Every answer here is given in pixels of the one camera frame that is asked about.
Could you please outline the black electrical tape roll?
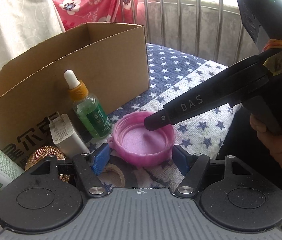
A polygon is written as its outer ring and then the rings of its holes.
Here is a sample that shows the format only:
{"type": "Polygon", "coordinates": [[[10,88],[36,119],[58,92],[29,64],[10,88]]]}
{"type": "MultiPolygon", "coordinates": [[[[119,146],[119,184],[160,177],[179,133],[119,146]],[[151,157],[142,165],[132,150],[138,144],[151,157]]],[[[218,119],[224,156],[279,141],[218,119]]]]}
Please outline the black electrical tape roll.
{"type": "Polygon", "coordinates": [[[112,155],[98,178],[108,192],[111,192],[114,187],[133,188],[138,186],[133,166],[112,155]]]}

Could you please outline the pink plastic lid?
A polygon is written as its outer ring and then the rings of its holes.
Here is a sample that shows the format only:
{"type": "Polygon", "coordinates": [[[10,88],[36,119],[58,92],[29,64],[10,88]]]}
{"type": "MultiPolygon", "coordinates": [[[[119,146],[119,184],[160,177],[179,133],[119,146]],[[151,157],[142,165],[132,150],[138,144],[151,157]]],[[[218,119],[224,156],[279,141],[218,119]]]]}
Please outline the pink plastic lid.
{"type": "Polygon", "coordinates": [[[155,131],[144,126],[149,111],[136,111],[123,116],[113,127],[107,142],[119,157],[136,167],[153,167],[172,158],[176,132],[172,125],[155,131]]]}

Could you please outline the white wall charger plug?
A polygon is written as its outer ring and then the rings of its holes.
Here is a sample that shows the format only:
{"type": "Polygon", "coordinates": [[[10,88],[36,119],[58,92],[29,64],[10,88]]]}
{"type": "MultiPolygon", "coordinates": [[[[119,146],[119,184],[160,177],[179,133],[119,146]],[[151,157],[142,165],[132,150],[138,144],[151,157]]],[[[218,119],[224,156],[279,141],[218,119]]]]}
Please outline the white wall charger plug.
{"type": "Polygon", "coordinates": [[[49,119],[49,122],[53,143],[68,159],[81,153],[90,154],[67,114],[58,115],[53,120],[49,119]]]}

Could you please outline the green dropper bottle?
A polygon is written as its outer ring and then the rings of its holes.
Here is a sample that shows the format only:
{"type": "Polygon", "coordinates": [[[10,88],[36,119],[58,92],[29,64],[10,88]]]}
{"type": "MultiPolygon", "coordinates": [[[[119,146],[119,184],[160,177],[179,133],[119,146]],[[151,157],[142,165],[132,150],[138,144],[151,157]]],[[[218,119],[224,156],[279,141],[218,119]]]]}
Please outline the green dropper bottle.
{"type": "Polygon", "coordinates": [[[87,131],[93,138],[107,137],[112,130],[112,124],[98,98],[89,92],[84,82],[78,80],[72,70],[66,70],[64,78],[68,84],[73,110],[87,131]]]}

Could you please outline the rose gold lidded jar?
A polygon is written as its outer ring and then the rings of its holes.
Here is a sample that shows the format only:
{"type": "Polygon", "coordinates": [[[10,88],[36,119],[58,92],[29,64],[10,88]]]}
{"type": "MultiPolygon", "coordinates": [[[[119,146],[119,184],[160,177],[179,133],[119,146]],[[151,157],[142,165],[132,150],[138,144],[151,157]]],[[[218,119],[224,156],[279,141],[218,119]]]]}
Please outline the rose gold lidded jar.
{"type": "Polygon", "coordinates": [[[24,171],[27,171],[29,168],[33,167],[36,163],[41,161],[43,158],[48,155],[57,156],[57,160],[66,160],[66,156],[55,146],[42,146],[35,150],[28,158],[24,171]]]}

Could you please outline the brown cardboard box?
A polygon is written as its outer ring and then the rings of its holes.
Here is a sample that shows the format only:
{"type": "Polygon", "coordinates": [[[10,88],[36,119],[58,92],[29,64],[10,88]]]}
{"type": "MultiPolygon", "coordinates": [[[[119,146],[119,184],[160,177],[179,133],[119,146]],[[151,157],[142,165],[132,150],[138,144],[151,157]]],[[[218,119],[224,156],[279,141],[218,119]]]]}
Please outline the brown cardboard box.
{"type": "Polygon", "coordinates": [[[48,142],[49,119],[73,111],[64,72],[72,70],[112,113],[149,88],[142,25],[86,23],[37,44],[0,70],[0,149],[19,166],[48,142]]]}

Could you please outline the blue white star cloth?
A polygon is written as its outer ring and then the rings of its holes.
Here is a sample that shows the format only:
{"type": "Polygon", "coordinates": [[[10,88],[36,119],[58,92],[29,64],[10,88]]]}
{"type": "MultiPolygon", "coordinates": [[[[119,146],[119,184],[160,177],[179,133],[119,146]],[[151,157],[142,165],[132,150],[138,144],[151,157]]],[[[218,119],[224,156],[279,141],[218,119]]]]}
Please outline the blue white star cloth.
{"type": "MultiPolygon", "coordinates": [[[[114,68],[93,70],[91,63],[79,62],[78,53],[40,69],[18,82],[0,97],[0,148],[16,146],[20,153],[30,153],[39,145],[39,128],[49,115],[73,112],[64,72],[75,74],[96,92],[106,111],[120,120],[125,114],[119,97],[136,87],[140,75],[133,72],[123,77],[114,68]]],[[[190,149],[215,155],[226,135],[217,128],[217,121],[230,126],[237,111],[226,103],[211,105],[204,111],[204,96],[198,93],[181,103],[181,113],[172,114],[168,103],[192,87],[224,69],[212,61],[190,70],[174,86],[168,86],[161,95],[142,105],[135,92],[128,103],[142,113],[162,108],[174,124],[187,125],[189,131],[183,142],[190,149]]],[[[210,222],[194,201],[172,195],[166,188],[115,188],[107,197],[91,199],[78,217],[59,229],[38,235],[22,235],[16,230],[5,230],[0,239],[244,239],[243,233],[224,229],[210,222]]]]}

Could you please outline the metal window railing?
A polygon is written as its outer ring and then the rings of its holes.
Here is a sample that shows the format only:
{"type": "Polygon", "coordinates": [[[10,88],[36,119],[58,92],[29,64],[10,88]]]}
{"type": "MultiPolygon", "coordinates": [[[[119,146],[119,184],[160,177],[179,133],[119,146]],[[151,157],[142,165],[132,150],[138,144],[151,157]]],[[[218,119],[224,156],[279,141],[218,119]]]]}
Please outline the metal window railing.
{"type": "Polygon", "coordinates": [[[137,0],[136,8],[149,43],[226,66],[258,51],[237,0],[137,0]]]}

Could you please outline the red floral cloth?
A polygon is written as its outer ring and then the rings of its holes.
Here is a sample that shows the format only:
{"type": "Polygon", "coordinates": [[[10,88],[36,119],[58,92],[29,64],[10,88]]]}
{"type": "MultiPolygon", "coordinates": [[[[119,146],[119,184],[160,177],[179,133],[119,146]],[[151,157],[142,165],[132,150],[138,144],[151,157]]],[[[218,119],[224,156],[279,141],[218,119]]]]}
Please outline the red floral cloth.
{"type": "Polygon", "coordinates": [[[52,0],[65,30],[89,22],[134,23],[138,0],[52,0]]]}

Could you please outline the white patterned curtain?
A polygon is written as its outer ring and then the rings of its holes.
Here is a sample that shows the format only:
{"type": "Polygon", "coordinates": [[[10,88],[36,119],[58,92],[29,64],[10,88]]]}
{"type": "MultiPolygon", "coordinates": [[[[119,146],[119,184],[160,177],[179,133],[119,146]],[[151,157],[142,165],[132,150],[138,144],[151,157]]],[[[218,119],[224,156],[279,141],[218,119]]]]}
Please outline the white patterned curtain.
{"type": "Polygon", "coordinates": [[[0,0],[0,70],[31,47],[64,31],[52,0],[0,0]]]}

